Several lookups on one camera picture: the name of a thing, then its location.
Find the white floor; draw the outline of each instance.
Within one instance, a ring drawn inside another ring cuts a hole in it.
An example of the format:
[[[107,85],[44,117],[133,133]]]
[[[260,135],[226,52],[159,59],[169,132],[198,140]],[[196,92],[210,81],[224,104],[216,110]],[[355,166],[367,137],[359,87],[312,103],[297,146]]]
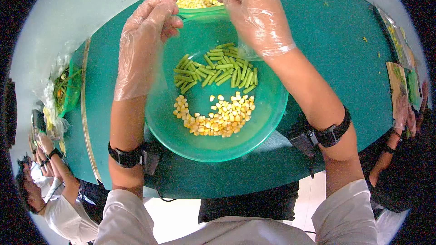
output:
[[[315,231],[311,218],[325,200],[325,192],[324,171],[315,174],[313,180],[310,176],[300,180],[292,226],[304,231]],[[175,240],[198,230],[199,199],[164,202],[159,198],[152,198],[145,203],[145,207],[154,220],[153,234],[158,243]],[[315,240],[314,234],[308,235]]]

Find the black hair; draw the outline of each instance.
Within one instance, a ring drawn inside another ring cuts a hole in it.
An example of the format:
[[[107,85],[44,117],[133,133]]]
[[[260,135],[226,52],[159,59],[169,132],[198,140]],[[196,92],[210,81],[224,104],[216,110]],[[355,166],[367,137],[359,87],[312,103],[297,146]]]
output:
[[[35,215],[37,215],[38,213],[37,213],[36,209],[29,204],[29,201],[28,201],[29,193],[27,192],[27,190],[25,188],[25,180],[26,180],[26,176],[25,176],[23,171],[20,171],[17,174],[17,176],[15,177],[15,181],[17,182],[17,185],[18,185],[18,191],[19,191],[19,193],[21,195],[21,198],[23,199],[23,202],[24,202],[26,208],[30,212],[32,212]]]

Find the man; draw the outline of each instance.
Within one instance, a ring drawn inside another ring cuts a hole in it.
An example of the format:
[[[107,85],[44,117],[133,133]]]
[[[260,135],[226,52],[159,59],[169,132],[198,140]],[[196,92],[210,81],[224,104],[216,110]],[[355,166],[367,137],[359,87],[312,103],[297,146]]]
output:
[[[53,165],[54,180],[44,199],[41,188],[24,173],[18,174],[16,180],[27,208],[32,213],[43,216],[53,231],[73,244],[93,241],[97,237],[108,191],[103,185],[76,179],[61,160],[62,154],[54,148],[53,142],[46,135],[39,135],[38,144]],[[62,192],[55,193],[63,184],[65,188]]]
[[[320,244],[377,244],[370,193],[346,109],[296,47],[280,0],[219,0],[242,40],[271,67],[319,133],[343,127],[341,140],[324,141],[326,200],[312,217]],[[183,26],[176,0],[146,0],[124,25],[111,113],[109,172],[112,191],[94,244],[157,244],[142,204],[144,105],[158,51]],[[243,216],[214,219],[171,244],[313,244],[301,229],[276,220]]]

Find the plastic glove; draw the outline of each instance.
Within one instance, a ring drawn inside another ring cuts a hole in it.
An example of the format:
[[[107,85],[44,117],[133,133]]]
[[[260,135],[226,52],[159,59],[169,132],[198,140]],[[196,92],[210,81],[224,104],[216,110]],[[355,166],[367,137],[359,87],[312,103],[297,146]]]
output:
[[[44,133],[38,133],[37,143],[46,155],[49,155],[55,149],[53,141]]]
[[[280,0],[218,0],[239,37],[260,56],[273,59],[297,46]]]
[[[147,95],[163,44],[183,27],[177,0],[145,0],[126,21],[119,41],[114,100]]]

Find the forearm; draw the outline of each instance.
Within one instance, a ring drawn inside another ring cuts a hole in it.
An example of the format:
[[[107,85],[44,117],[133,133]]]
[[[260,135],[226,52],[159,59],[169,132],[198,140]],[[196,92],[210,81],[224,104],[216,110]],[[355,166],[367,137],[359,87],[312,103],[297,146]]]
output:
[[[113,149],[132,151],[144,141],[145,96],[113,101],[110,145]],[[139,198],[143,195],[144,169],[141,165],[123,168],[109,157],[112,189],[128,190]]]

